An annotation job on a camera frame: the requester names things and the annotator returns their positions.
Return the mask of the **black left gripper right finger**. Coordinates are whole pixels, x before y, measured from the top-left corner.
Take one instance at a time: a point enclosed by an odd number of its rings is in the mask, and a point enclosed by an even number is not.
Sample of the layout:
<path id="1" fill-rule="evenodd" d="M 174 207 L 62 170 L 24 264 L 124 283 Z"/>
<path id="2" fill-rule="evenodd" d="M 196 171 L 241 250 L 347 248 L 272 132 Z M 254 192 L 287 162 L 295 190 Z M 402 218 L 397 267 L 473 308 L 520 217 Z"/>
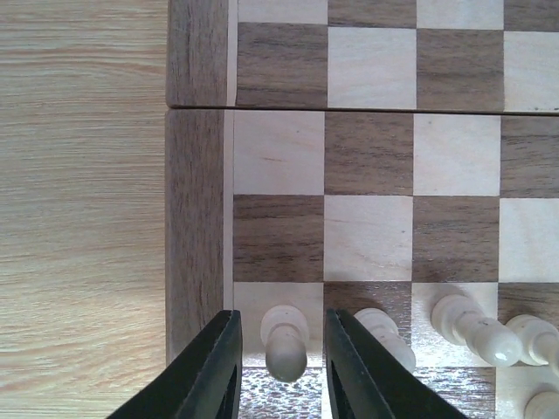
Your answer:
<path id="1" fill-rule="evenodd" d="M 463 418 L 345 310 L 325 318 L 328 392 L 334 418 Z"/>

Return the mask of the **white pawn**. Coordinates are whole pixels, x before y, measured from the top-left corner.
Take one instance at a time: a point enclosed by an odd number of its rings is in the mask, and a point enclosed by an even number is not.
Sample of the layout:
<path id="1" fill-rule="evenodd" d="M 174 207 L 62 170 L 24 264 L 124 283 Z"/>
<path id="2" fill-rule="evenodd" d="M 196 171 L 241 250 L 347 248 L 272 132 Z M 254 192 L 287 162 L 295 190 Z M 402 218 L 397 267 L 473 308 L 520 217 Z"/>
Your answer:
<path id="1" fill-rule="evenodd" d="M 465 295 L 440 299 L 431 310 L 431 324 L 445 340 L 467 347 L 491 366 L 510 367 L 521 358 L 520 338 Z"/>
<path id="2" fill-rule="evenodd" d="M 536 316 L 513 317 L 506 326 L 521 340 L 521 361 L 531 366 L 549 366 L 558 375 L 558 329 Z"/>
<path id="3" fill-rule="evenodd" d="M 310 332 L 307 319 L 294 306 L 279 305 L 268 310 L 260 323 L 266 368 L 277 381 L 295 382 L 307 368 Z"/>
<path id="4" fill-rule="evenodd" d="M 384 346 L 410 373 L 416 368 L 416 356 L 398 331 L 396 322 L 383 310 L 364 308 L 355 318 Z"/>

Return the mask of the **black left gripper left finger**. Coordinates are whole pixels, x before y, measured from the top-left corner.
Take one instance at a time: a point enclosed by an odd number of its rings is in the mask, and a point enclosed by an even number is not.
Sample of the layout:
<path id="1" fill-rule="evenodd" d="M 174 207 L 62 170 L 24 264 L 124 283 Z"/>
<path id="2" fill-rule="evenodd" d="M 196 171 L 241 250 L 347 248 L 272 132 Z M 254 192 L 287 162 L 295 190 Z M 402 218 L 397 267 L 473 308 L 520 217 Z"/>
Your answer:
<path id="1" fill-rule="evenodd" d="M 242 350 L 240 312 L 220 311 L 162 373 L 110 417 L 238 417 Z"/>

